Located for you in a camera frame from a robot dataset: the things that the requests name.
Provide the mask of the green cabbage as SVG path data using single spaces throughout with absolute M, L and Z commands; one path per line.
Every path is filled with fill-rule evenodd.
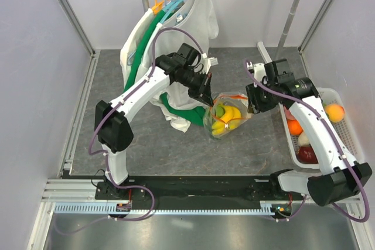
M 221 105 L 218 105 L 214 109 L 214 116 L 215 117 L 221 118 L 224 114 L 225 114 L 225 109 Z

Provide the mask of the clear zip top bag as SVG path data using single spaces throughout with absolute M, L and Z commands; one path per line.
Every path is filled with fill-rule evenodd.
M 203 117 L 203 125 L 213 139 L 222 139 L 253 117 L 248 112 L 248 98 L 240 92 L 223 92 L 213 99 Z

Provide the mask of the green onion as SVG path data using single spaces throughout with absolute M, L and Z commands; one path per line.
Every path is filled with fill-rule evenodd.
M 211 110 L 208 108 L 203 116 L 204 127 L 208 131 L 212 131 L 212 125 L 216 122 L 215 115 L 211 113 Z

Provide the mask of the yellow banana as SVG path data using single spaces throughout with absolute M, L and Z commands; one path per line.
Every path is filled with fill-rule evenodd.
M 212 125 L 212 135 L 220 136 L 227 131 L 237 129 L 241 124 L 242 114 L 237 107 L 231 105 L 221 105 L 225 109 L 225 114 L 221 117 L 215 117 L 216 122 Z

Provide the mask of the pink peach with leaf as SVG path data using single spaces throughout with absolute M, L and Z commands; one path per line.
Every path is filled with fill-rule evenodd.
M 284 107 L 284 114 L 286 119 L 295 120 L 295 117 L 291 114 L 290 110 Z

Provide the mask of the white radish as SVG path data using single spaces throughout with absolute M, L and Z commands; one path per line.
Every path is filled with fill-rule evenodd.
M 307 147 L 310 146 L 310 140 L 305 132 L 302 132 L 297 139 L 297 144 L 299 147 Z

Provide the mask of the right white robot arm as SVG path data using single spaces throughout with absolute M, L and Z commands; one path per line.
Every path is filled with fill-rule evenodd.
M 255 65 L 247 61 L 245 68 L 253 81 L 246 86 L 248 110 L 257 114 L 277 105 L 290 110 L 319 166 L 315 176 L 295 170 L 279 172 L 268 185 L 270 196 L 279 200 L 291 191 L 307 194 L 317 205 L 326 206 L 364 194 L 372 169 L 368 163 L 360 163 L 339 138 L 312 80 L 296 78 L 285 59 Z

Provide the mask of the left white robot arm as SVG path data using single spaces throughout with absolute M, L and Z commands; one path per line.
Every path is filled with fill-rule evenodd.
M 190 98 L 213 106 L 211 72 L 197 72 L 192 65 L 202 57 L 198 50 L 184 43 L 177 52 L 157 57 L 146 74 L 125 93 L 96 105 L 94 133 L 102 145 L 105 174 L 111 180 L 108 192 L 114 198 L 122 199 L 128 194 L 126 149 L 134 138 L 130 123 L 151 98 L 177 83 L 187 87 Z

